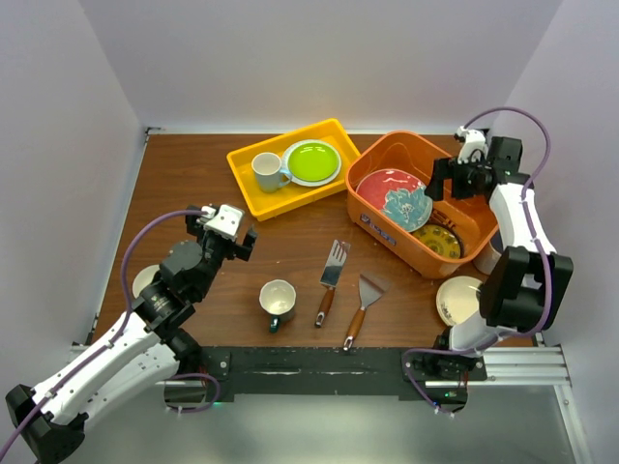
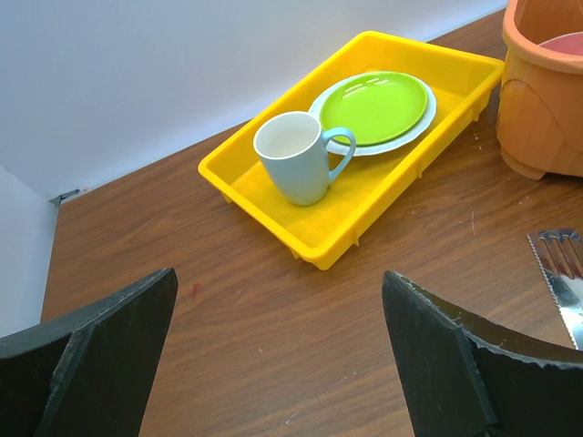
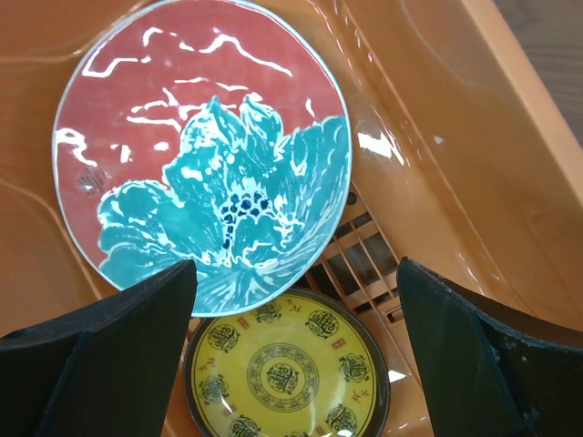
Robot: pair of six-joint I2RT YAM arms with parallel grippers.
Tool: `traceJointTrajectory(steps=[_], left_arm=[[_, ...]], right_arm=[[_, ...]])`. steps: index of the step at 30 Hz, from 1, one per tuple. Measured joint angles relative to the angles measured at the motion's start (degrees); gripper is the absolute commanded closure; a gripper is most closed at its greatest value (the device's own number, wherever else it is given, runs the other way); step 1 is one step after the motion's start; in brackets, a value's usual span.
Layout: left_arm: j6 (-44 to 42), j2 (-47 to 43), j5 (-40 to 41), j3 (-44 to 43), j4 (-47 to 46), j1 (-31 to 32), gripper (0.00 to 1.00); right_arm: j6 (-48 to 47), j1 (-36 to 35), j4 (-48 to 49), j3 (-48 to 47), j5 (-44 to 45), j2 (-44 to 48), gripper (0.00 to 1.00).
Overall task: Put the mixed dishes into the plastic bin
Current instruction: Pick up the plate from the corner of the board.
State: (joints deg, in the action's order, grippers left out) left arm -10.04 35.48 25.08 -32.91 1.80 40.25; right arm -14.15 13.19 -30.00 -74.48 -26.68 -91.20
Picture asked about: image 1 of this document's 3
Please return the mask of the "red and teal plate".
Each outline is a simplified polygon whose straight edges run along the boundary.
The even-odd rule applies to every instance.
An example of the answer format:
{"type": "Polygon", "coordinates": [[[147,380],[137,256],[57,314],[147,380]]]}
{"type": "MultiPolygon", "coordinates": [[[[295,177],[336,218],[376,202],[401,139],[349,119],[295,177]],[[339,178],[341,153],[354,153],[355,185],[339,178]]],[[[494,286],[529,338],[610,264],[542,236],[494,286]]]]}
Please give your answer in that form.
{"type": "Polygon", "coordinates": [[[416,176],[385,168],[368,174],[356,193],[400,228],[414,232],[428,222],[433,209],[425,190],[426,185],[416,176]]]}

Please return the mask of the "yellow patterned plate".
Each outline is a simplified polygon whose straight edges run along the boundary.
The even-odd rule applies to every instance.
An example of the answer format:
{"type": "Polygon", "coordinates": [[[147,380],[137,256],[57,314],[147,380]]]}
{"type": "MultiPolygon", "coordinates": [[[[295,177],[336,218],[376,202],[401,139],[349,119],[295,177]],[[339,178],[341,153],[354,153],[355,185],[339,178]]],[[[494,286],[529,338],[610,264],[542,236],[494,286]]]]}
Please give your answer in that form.
{"type": "Polygon", "coordinates": [[[460,237],[447,226],[429,222],[414,231],[412,236],[441,257],[460,259],[464,255],[460,237]]]}

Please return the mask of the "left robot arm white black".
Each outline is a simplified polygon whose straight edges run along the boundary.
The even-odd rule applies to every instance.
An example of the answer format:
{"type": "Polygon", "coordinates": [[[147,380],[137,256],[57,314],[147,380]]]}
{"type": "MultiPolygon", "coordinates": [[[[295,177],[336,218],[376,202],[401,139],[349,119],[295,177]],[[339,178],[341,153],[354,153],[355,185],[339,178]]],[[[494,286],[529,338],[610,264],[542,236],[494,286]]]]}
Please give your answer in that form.
{"type": "Polygon", "coordinates": [[[224,260],[250,258],[256,234],[236,242],[244,212],[227,204],[179,214],[195,239],[173,246],[137,296],[122,286],[127,308],[112,328],[58,373],[7,394],[15,431],[3,453],[22,437],[39,462],[60,463],[110,410],[159,381],[198,372],[201,347],[182,325],[224,260]]]}

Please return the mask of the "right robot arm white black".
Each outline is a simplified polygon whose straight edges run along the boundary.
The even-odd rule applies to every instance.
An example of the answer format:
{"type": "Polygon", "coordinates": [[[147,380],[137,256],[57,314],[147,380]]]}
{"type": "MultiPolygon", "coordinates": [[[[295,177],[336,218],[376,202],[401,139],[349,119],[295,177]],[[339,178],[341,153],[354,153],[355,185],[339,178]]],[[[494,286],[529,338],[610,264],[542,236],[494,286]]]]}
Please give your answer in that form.
{"type": "Polygon", "coordinates": [[[472,369],[485,349],[504,338],[549,328],[574,271],[572,259],[556,252],[541,225],[532,178],[519,170],[521,141],[486,140],[479,130],[461,130],[456,138],[460,152],[435,161],[427,196],[442,199],[445,181],[451,181],[454,199],[483,196],[496,217],[503,250],[480,287],[475,312],[439,335],[432,353],[418,362],[444,380],[472,369]]]}

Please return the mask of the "cream plate black mark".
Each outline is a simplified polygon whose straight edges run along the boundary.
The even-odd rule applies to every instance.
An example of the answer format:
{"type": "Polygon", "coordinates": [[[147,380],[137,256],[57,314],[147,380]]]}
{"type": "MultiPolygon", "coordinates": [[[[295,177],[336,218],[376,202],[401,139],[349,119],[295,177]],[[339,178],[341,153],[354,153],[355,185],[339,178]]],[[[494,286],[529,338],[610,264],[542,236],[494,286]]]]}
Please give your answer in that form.
{"type": "Polygon", "coordinates": [[[436,294],[436,307],[447,326],[465,322],[479,310],[483,282],[475,277],[459,275],[445,280],[436,294]]]}

